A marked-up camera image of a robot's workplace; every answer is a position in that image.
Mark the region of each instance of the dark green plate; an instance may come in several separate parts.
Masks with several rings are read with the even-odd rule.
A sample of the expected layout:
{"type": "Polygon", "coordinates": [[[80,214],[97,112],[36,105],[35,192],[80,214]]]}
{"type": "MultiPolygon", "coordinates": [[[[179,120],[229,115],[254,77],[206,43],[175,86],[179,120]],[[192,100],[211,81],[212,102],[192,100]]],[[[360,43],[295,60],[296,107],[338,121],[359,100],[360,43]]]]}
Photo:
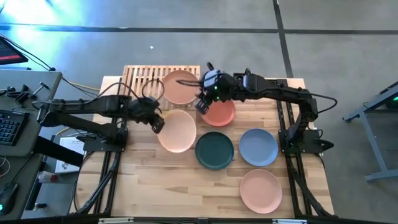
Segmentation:
{"type": "Polygon", "coordinates": [[[195,154],[201,165],[211,170],[224,169],[234,157],[234,146],[223,133],[204,134],[197,142],[195,154]]]}

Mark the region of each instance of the wooden tabletop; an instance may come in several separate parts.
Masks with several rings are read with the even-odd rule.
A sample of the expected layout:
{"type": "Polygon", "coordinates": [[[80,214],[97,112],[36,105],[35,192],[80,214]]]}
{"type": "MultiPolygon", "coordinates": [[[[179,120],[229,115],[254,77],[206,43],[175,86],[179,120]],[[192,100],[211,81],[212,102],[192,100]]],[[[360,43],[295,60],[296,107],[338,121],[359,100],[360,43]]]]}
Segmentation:
{"type": "MultiPolygon", "coordinates": [[[[104,77],[101,91],[110,84],[118,82],[120,78],[104,77]]],[[[290,78],[287,82],[291,87],[305,87],[301,78],[290,78]]],[[[106,95],[116,94],[117,91],[117,86],[114,86],[106,95]]],[[[240,137],[251,128],[263,128],[278,139],[277,132],[280,127],[276,101],[248,100],[245,103],[235,102],[235,105],[235,119],[222,128],[206,124],[192,107],[185,109],[197,121],[197,139],[209,131],[219,131],[232,140],[235,149],[234,159],[226,169],[218,171],[207,170],[198,163],[194,146],[183,153],[174,154],[162,148],[150,126],[130,122],[129,139],[121,158],[112,216],[293,218],[284,155],[279,151],[277,159],[271,165],[254,167],[242,158],[238,150],[240,137]],[[273,173],[283,191],[282,202],[277,210],[266,215],[249,210],[239,196],[242,177],[250,170],[258,168],[273,173]]],[[[298,110],[298,106],[293,105],[295,116],[298,110]]],[[[286,109],[285,114],[285,123],[289,125],[286,109]]],[[[111,120],[96,114],[93,121],[108,123],[111,120]]],[[[104,153],[96,152],[83,165],[76,191],[78,206],[83,205],[98,185],[103,157],[104,153]]],[[[321,161],[314,155],[304,154],[303,164],[308,188],[326,211],[333,213],[321,161]]],[[[298,198],[300,208],[304,211],[300,190],[298,198]]]]}

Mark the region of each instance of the light blue plate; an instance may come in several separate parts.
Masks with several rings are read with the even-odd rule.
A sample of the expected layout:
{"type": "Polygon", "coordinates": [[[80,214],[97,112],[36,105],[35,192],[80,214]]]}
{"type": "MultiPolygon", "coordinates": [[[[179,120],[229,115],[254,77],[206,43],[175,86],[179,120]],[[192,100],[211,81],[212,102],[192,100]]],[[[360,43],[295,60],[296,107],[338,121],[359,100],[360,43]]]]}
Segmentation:
{"type": "Polygon", "coordinates": [[[244,160],[254,166],[267,166],[278,155],[278,144],[266,130],[254,128],[246,131],[239,140],[239,151],[244,160]]]}

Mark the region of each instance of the concrete floor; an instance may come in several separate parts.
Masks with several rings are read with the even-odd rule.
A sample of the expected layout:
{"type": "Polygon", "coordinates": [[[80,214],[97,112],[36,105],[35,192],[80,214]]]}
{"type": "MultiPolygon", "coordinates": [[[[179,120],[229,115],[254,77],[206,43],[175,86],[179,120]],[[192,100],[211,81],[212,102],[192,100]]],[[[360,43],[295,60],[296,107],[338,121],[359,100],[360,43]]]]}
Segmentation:
{"type": "MultiPolygon", "coordinates": [[[[9,1],[0,22],[277,28],[272,0],[30,0],[29,4],[35,4],[21,5],[23,1],[9,1]]],[[[285,29],[398,29],[398,2],[394,0],[279,0],[279,4],[285,29]]],[[[26,27],[1,33],[63,72],[70,81],[94,87],[100,87],[104,75],[121,75],[124,65],[204,66],[211,61],[227,72],[243,72],[250,67],[265,77],[286,77],[278,34],[42,32],[26,27]]],[[[376,159],[361,123],[346,124],[341,117],[397,81],[398,36],[289,34],[286,40],[294,77],[304,78],[311,92],[339,100],[335,109],[321,114],[315,123],[324,130],[323,138],[335,143],[324,156],[335,213],[344,218],[397,223],[398,178],[365,182],[364,175],[379,170],[376,159]]],[[[42,70],[32,62],[19,66],[42,70]]],[[[63,83],[56,97],[85,95],[63,83]]],[[[318,101],[319,108],[329,104],[318,101]]],[[[48,138],[59,130],[61,127],[43,129],[42,135],[48,138]]],[[[382,150],[387,165],[396,167],[398,153],[386,152],[390,147],[383,144],[382,150]]],[[[24,217],[66,214],[74,178],[65,178],[69,184],[43,186],[38,202],[50,207],[24,217]]]]}

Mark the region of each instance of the desk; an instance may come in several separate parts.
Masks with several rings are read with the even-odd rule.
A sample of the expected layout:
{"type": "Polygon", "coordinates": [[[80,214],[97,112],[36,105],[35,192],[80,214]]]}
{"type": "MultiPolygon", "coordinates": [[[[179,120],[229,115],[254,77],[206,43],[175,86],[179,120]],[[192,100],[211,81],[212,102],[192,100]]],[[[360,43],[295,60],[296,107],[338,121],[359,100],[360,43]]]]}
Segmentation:
{"type": "MultiPolygon", "coordinates": [[[[13,86],[15,87],[16,91],[19,91],[22,88],[22,84],[25,84],[30,88],[31,91],[34,91],[40,86],[39,82],[43,82],[49,86],[50,90],[40,91],[37,94],[38,100],[50,100],[53,98],[58,88],[61,77],[62,74],[60,72],[0,70],[0,88],[13,86]]],[[[33,107],[30,105],[30,100],[27,100],[24,103],[24,106],[33,109],[33,107]]],[[[18,107],[18,105],[15,104],[13,98],[8,98],[5,95],[0,96],[1,109],[11,110],[15,107],[18,107]]],[[[0,156],[7,156],[7,159],[11,164],[9,173],[4,177],[0,177],[0,188],[3,188],[6,183],[9,183],[17,171],[26,162],[28,154],[30,154],[30,152],[33,150],[37,136],[40,132],[40,125],[36,122],[36,111],[25,111],[22,109],[17,110],[30,113],[29,120],[16,146],[9,147],[0,145],[0,156]]],[[[16,179],[16,182],[19,184],[19,189],[14,209],[8,215],[0,216],[0,220],[15,220],[21,218],[43,157],[44,156],[41,154],[34,154],[29,163],[21,171],[16,179]]]]}
{"type": "MultiPolygon", "coordinates": [[[[120,77],[104,77],[101,91],[110,84],[118,82],[119,79],[120,77]]],[[[287,81],[289,86],[305,87],[303,79],[292,78],[287,81]]],[[[117,90],[115,86],[106,94],[116,94],[117,90]]],[[[280,127],[275,100],[236,102],[234,121],[222,128],[212,128],[206,124],[193,107],[188,107],[185,110],[197,121],[197,139],[209,131],[219,131],[225,133],[232,140],[235,148],[232,163],[223,170],[207,170],[197,162],[194,147],[180,154],[168,152],[159,144],[156,135],[150,130],[150,126],[129,123],[129,139],[126,150],[122,153],[112,216],[294,217],[285,157],[280,151],[277,159],[271,165],[260,167],[272,172],[282,185],[284,196],[278,209],[266,215],[257,214],[249,210],[239,196],[239,184],[242,177],[250,170],[258,169],[258,167],[245,162],[239,154],[239,138],[250,128],[264,128],[277,138],[280,127]]],[[[293,105],[293,110],[297,115],[298,106],[293,105]]],[[[100,115],[95,115],[93,120],[97,123],[111,121],[100,115]]],[[[94,153],[81,169],[76,192],[79,206],[83,205],[98,185],[103,157],[104,153],[94,153]]],[[[309,189],[325,210],[333,213],[325,171],[319,158],[303,154],[303,164],[309,189]]],[[[102,209],[106,197],[107,190],[103,197],[102,209]]],[[[298,190],[298,198],[300,208],[304,211],[300,190],[298,190]]]]}

